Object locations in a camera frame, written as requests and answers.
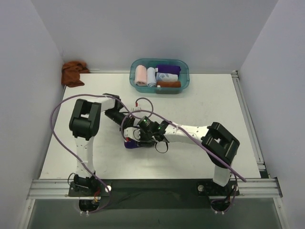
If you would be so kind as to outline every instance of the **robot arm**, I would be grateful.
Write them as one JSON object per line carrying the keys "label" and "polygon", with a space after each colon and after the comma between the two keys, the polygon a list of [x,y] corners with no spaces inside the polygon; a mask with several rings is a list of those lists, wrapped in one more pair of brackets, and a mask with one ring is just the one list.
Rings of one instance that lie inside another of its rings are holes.
{"label": "robot arm", "polygon": [[[138,126],[142,131],[151,134],[157,142],[184,142],[194,144],[194,141],[189,138],[180,128],[183,128],[191,137],[201,142],[201,144],[221,158],[227,165],[231,166],[234,156],[239,147],[239,141],[220,123],[212,123],[211,126],[187,126],[173,123],[177,127],[168,124],[166,121],[158,124],[152,122],[148,117],[143,117]],[[128,135],[133,140],[138,140],[141,137],[141,132],[129,131],[125,129],[126,133],[133,133],[133,136]],[[231,176],[231,172],[223,164],[210,156],[211,161],[215,164],[213,182],[224,187]]]}
{"label": "robot arm", "polygon": [[98,182],[84,168],[83,164],[95,173],[93,166],[93,140],[100,127],[101,112],[120,110],[122,105],[114,98],[97,98],[94,101],[78,99],[69,123],[69,129],[72,131],[76,143],[76,154],[83,163],[77,161],[74,184],[85,192],[95,192],[98,188]]}

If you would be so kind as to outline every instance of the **cable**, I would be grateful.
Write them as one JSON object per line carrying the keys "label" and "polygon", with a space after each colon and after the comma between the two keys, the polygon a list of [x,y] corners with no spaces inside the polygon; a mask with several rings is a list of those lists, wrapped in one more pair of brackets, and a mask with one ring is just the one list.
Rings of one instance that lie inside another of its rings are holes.
{"label": "cable", "polygon": [[137,100],[135,101],[135,106],[138,106],[138,101],[141,100],[141,99],[144,99],[144,100],[146,100],[146,101],[149,102],[149,104],[150,104],[151,107],[152,107],[152,112],[153,112],[153,103],[152,103],[148,98],[145,98],[145,97],[137,98]]}
{"label": "cable", "polygon": [[98,202],[98,200],[96,199],[96,197],[97,197],[100,193],[101,193],[101,189],[98,188],[98,190],[94,193],[94,196],[93,196],[95,202]]}
{"label": "cable", "polygon": [[236,197],[236,193],[237,193],[237,177],[236,177],[236,175],[234,174],[234,177],[235,177],[235,185],[234,185],[234,194],[233,194],[233,198],[232,198],[232,200],[230,200],[230,205],[225,209],[225,210],[223,210],[223,211],[219,211],[219,210],[217,210],[217,209],[215,209],[215,208],[213,208],[213,203],[215,203],[215,202],[217,202],[217,201],[223,201],[224,203],[225,203],[225,201],[226,201],[226,199],[228,198],[228,196],[225,198],[225,199],[214,199],[214,200],[212,200],[211,202],[210,202],[210,205],[211,205],[211,209],[213,210],[213,211],[215,211],[216,213],[225,213],[225,212],[227,212],[232,206],[233,206],[233,204],[234,204],[234,201],[235,201],[235,197]]}
{"label": "cable", "polygon": [[71,184],[69,183],[69,180],[70,180],[70,177],[71,177],[72,174],[76,175],[75,173],[71,173],[71,174],[68,176],[68,185],[69,185],[69,186],[71,185]]}
{"label": "cable", "polygon": [[[156,142],[156,143],[154,144],[154,148],[155,148],[156,150],[157,150],[157,144],[158,144],[158,142]],[[166,144],[166,151],[165,151],[165,152],[161,152],[161,151],[157,150],[158,153],[160,153],[160,154],[165,154],[165,153],[168,151],[168,143],[165,142],[165,144]]]}
{"label": "cable", "polygon": [[125,120],[127,119],[128,116],[132,115],[133,113],[138,113],[138,112],[148,112],[151,113],[159,118],[161,118],[162,120],[166,121],[168,124],[180,129],[182,132],[185,133],[186,136],[188,136],[193,142],[195,142],[201,149],[203,149],[205,152],[207,152],[211,157],[213,157],[214,159],[216,159],[218,162],[220,162],[223,166],[225,166],[227,169],[229,169],[231,171],[231,173],[237,177],[239,177],[243,182],[247,182],[247,180],[241,176],[239,173],[237,173],[231,166],[229,166],[227,163],[225,163],[220,157],[218,157],[217,155],[215,155],[214,153],[212,153],[209,149],[207,149],[206,147],[204,147],[200,141],[198,141],[197,139],[193,138],[186,130],[184,130],[183,128],[181,128],[180,126],[175,125],[174,123],[172,123],[171,121],[167,120],[166,118],[162,117],[161,115],[152,112],[152,111],[146,111],[146,110],[137,110],[137,111],[131,111],[128,115],[126,115],[121,123],[121,134],[123,136],[123,138],[126,140],[126,138],[124,137],[124,132],[123,132],[123,124],[125,122]]}

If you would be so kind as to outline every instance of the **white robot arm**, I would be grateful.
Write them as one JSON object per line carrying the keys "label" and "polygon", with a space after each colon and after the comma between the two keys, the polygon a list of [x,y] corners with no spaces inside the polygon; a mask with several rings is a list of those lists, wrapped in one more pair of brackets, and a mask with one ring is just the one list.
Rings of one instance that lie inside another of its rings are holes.
{"label": "white robot arm", "polygon": [[[149,120],[148,117],[143,117],[138,123],[140,129],[130,131],[129,129],[133,127],[126,128],[124,130],[124,135],[135,141],[140,141],[141,132],[144,130],[145,132],[151,132],[152,137],[156,141],[195,144],[195,142],[180,129],[183,128],[192,138],[202,142],[206,148],[218,155],[228,165],[232,164],[233,158],[239,147],[239,142],[221,124],[213,123],[211,126],[173,124],[176,127],[169,125],[167,122],[162,122],[159,125],[158,123]],[[230,179],[231,172],[217,160],[212,157],[210,158],[215,164],[213,182],[224,187]]]}
{"label": "white robot arm", "polygon": [[[73,120],[70,122],[71,128],[73,128],[72,125],[79,126],[74,128],[73,131],[76,143],[76,154],[82,159],[83,164],[93,173],[95,173],[93,166],[93,140],[98,131],[93,126],[97,124],[99,126],[101,113],[113,109],[115,104],[116,101],[113,98],[97,98],[91,101],[79,99],[76,101],[72,113]],[[77,161],[76,174],[79,177],[91,177],[91,174],[88,173],[83,164],[79,160]]]}

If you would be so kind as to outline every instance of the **pink towel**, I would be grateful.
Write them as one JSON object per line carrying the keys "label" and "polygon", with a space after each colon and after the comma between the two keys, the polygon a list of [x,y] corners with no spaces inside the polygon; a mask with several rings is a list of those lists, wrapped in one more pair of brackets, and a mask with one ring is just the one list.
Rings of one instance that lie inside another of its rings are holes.
{"label": "pink towel", "polygon": [[138,65],[136,67],[134,83],[138,86],[147,85],[147,70],[143,65]]}

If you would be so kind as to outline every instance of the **white wall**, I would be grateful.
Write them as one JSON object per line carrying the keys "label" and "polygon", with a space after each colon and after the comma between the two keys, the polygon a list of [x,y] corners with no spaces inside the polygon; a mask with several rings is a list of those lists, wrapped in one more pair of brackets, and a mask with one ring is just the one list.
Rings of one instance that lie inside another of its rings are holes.
{"label": "white wall", "polygon": [[305,225],[305,1],[279,0],[240,79],[291,228]]}
{"label": "white wall", "polygon": [[17,227],[62,94],[61,56],[30,0],[0,1],[0,228]]}
{"label": "white wall", "polygon": [[192,72],[239,70],[277,0],[32,0],[64,60],[130,68],[176,58]]}

